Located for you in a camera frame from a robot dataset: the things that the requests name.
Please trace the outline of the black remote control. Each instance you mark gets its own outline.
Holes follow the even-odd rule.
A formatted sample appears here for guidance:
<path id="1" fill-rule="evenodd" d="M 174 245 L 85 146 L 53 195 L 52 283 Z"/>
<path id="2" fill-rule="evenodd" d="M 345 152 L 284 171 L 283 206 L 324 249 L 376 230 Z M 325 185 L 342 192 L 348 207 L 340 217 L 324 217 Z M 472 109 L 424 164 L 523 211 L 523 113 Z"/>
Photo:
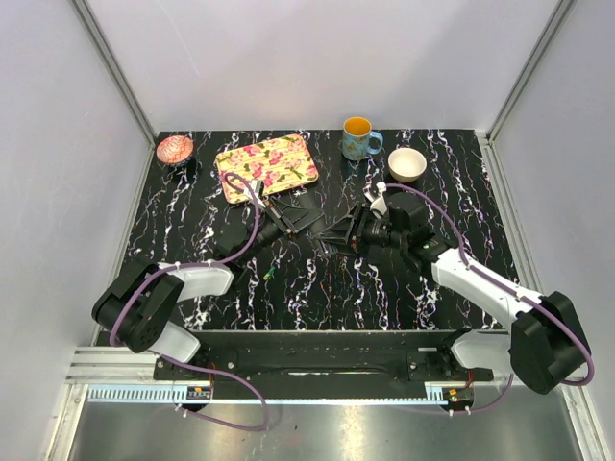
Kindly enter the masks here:
<path id="1" fill-rule="evenodd" d="M 321 240 L 316 241 L 316 249 L 321 257 L 330 257 L 338 253 L 338 250 L 334 245 Z"/>

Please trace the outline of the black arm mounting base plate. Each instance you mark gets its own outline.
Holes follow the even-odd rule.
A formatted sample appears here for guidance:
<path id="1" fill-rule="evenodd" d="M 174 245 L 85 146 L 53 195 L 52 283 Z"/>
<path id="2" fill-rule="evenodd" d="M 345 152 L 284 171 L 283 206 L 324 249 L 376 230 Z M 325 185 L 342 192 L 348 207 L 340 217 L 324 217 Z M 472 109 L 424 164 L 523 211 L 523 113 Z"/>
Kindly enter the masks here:
<path id="1" fill-rule="evenodd" d="M 483 383 L 494 374 L 467 369 L 453 357 L 452 331 L 204 331 L 192 359 L 258 385 L 286 384 L 295 376 L 355 384 L 374 377 L 395 381 Z"/>

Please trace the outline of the green yellow AAA battery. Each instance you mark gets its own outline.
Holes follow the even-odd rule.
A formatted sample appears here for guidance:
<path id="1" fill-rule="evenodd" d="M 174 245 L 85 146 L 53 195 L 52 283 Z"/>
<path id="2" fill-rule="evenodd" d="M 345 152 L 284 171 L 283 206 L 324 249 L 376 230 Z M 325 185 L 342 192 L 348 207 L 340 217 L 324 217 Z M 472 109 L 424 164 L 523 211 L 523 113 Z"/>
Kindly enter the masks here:
<path id="1" fill-rule="evenodd" d="M 270 279 L 274 276 L 275 271 L 276 271 L 276 268 L 275 268 L 275 267 L 271 267 L 271 268 L 267 271 L 267 273 L 263 276 L 263 279 L 264 279 L 265 281 L 270 280 Z"/>

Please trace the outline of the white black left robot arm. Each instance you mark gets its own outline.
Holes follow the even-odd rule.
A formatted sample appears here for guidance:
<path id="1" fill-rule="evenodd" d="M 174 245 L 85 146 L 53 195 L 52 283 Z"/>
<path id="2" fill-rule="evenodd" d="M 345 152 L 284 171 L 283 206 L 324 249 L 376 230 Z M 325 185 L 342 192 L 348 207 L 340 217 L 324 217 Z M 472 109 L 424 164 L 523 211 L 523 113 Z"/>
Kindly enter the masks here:
<path id="1" fill-rule="evenodd" d="M 299 206 L 274 197 L 259 200 L 258 231 L 239 223 L 224 227 L 216 242 L 215 262 L 168 264 L 139 258 L 124 267 L 92 307 L 92 319 L 114 334 L 113 344 L 134 353 L 152 352 L 175 359 L 175 369 L 197 379 L 208 368 L 200 341 L 171 321 L 176 305 L 205 296 L 222 296 L 239 280 L 247 263 L 277 240 L 293 238 L 324 216 L 314 202 Z"/>

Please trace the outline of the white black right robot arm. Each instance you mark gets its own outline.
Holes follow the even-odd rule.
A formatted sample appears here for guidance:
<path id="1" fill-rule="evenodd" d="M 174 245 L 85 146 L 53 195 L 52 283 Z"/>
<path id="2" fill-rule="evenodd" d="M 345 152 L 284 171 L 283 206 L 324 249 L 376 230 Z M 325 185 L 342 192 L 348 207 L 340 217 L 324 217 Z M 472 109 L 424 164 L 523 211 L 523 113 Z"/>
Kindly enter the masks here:
<path id="1" fill-rule="evenodd" d="M 541 294 L 486 268 L 468 255 L 462 235 L 450 240 L 431 229 L 430 213 L 441 209 L 433 200 L 407 186 L 394 185 L 393 194 L 389 188 L 382 184 L 378 197 L 355 204 L 317 238 L 348 256 L 379 258 L 388 250 L 408 270 L 452 290 L 503 327 L 461 332 L 436 358 L 440 375 L 458 380 L 470 369 L 489 369 L 520 378 L 540 395 L 593 378 L 590 347 L 566 295 Z"/>

